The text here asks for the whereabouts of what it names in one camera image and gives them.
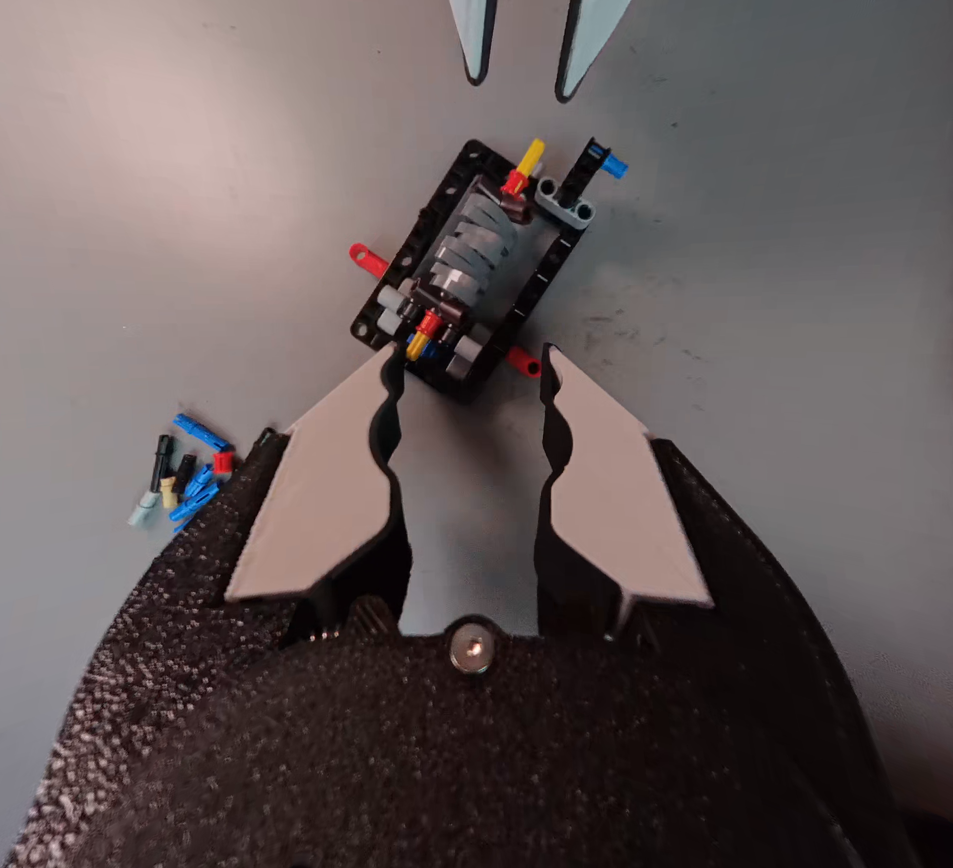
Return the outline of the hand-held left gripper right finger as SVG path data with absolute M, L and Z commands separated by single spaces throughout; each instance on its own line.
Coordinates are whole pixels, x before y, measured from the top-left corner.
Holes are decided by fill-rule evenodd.
M 714 600 L 646 425 L 556 345 L 542 354 L 550 466 L 535 543 L 539 588 L 562 606 L 624 611 Z

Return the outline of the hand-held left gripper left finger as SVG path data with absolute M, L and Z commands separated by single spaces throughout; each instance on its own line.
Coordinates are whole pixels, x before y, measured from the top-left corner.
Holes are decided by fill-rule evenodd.
M 412 555 L 389 464 L 404 356 L 387 345 L 291 425 L 227 602 L 303 598 L 329 580 L 339 599 L 375 586 L 403 603 Z

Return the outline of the black building brick frame assembly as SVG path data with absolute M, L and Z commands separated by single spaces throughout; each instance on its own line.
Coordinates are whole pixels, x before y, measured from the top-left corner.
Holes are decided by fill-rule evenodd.
M 535 140 L 512 163 L 470 140 L 393 258 L 354 243 L 350 257 L 375 285 L 351 335 L 372 350 L 397 343 L 411 374 L 462 404 L 504 362 L 537 378 L 542 364 L 519 333 L 596 216 L 589 184 L 628 171 L 591 138 L 559 180 L 541 174 L 544 149 Z

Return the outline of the pile of small brick pins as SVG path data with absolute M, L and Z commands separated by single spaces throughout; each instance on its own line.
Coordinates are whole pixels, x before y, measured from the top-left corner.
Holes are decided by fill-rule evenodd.
M 173 433 L 162 433 L 154 449 L 149 485 L 128 519 L 131 528 L 146 528 L 152 517 L 162 511 L 173 525 L 173 533 L 182 531 L 221 491 L 226 478 L 236 469 L 238 458 L 232 442 L 190 412 L 179 412 L 173 427 L 191 442 L 201 445 L 208 460 L 200 454 L 181 450 Z

